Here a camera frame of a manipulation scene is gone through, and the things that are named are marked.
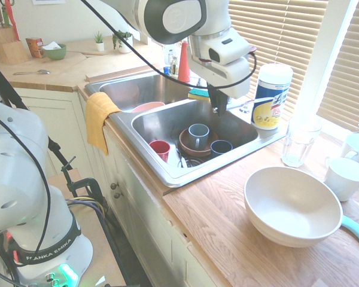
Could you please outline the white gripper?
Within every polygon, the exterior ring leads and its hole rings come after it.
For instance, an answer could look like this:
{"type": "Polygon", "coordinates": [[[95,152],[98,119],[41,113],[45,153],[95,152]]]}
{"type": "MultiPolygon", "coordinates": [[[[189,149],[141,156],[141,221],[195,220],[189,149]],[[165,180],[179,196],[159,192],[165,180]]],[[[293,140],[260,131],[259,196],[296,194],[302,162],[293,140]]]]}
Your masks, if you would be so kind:
{"type": "Polygon", "coordinates": [[[220,65],[215,62],[200,63],[191,58],[191,70],[208,83],[212,111],[219,116],[225,114],[229,97],[238,99],[246,96],[250,91],[249,74],[251,70],[250,64],[245,57],[226,65],[220,65]],[[229,88],[222,88],[221,91],[215,88],[237,83],[245,77],[248,77],[248,79],[229,88]]]}

